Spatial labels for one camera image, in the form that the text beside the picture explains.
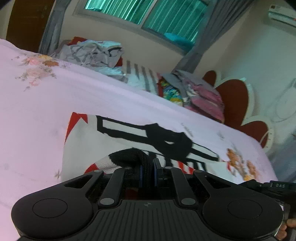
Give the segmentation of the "right human hand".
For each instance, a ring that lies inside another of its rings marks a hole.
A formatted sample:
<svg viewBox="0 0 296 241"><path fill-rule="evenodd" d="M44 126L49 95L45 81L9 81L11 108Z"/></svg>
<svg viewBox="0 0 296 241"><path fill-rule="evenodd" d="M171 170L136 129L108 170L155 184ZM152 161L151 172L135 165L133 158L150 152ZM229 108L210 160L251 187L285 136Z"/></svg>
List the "right human hand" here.
<svg viewBox="0 0 296 241"><path fill-rule="evenodd" d="M296 227L296 219L291 218L288 219L286 222L283 222L280 226L280 229L278 230L278 233L276 235L277 240L283 240L287 236L286 229L287 228L295 228Z"/></svg>

